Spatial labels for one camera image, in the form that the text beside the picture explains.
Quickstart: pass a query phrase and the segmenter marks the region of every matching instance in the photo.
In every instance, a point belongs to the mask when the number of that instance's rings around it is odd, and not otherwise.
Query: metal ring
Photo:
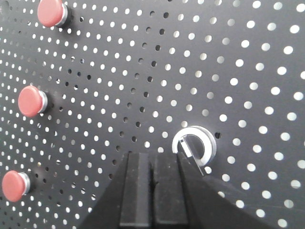
[[[215,157],[216,154],[217,146],[214,136],[211,134],[210,131],[208,131],[207,129],[201,126],[194,125],[184,128],[178,131],[178,133],[173,138],[172,151],[174,154],[178,153],[178,144],[181,141],[181,139],[183,139],[187,135],[196,136],[202,142],[204,146],[203,156],[195,161],[198,166],[200,167],[205,166]],[[187,157],[193,156],[190,150],[186,150],[185,154]]]

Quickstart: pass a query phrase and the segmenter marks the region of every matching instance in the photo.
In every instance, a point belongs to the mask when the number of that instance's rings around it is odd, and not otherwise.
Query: pegboard
[[[74,0],[64,29],[39,23],[38,0],[0,4],[0,176],[35,176],[1,198],[1,228],[77,228],[123,153],[172,153],[191,125],[215,134],[219,195],[305,227],[303,1]],[[34,118],[18,109],[30,84],[52,103]]]

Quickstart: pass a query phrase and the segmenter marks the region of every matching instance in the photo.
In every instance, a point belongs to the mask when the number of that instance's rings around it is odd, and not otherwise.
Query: pegboard hole
[[[214,134],[214,136],[215,136],[215,138],[220,139],[220,138],[221,138],[221,133],[216,132],[216,133]]]

